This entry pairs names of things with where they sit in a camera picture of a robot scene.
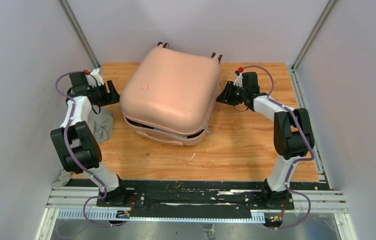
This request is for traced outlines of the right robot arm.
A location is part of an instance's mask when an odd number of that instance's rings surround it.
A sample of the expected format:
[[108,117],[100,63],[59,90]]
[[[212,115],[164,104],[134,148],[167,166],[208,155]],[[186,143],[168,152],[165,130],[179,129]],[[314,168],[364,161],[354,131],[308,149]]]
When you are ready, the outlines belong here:
[[305,108],[288,107],[261,92],[257,73],[240,70],[235,73],[236,80],[226,84],[216,101],[230,106],[243,104],[273,122],[273,145],[277,156],[258,198],[266,208],[273,209],[288,199],[290,180],[298,163],[313,160],[313,157],[307,157],[314,147],[309,114]]

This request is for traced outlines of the pink suitcase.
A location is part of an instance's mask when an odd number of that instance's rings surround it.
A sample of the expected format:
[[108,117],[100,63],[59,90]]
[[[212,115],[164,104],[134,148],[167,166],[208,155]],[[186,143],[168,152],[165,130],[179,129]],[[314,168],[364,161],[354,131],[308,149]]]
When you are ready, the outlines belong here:
[[206,136],[221,85],[221,55],[193,55],[159,42],[125,85],[120,106],[137,134],[194,146]]

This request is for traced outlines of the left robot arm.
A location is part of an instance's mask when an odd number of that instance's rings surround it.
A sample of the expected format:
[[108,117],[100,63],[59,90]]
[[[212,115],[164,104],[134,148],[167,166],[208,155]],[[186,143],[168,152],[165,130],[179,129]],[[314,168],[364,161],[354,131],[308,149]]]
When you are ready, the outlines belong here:
[[101,69],[96,68],[63,74],[56,80],[55,88],[65,97],[68,107],[61,126],[50,133],[62,167],[94,182],[99,188],[99,199],[124,206],[129,193],[121,178],[103,164],[99,144],[88,127],[89,113],[100,113],[94,106],[101,108],[120,101],[113,83],[104,81]]

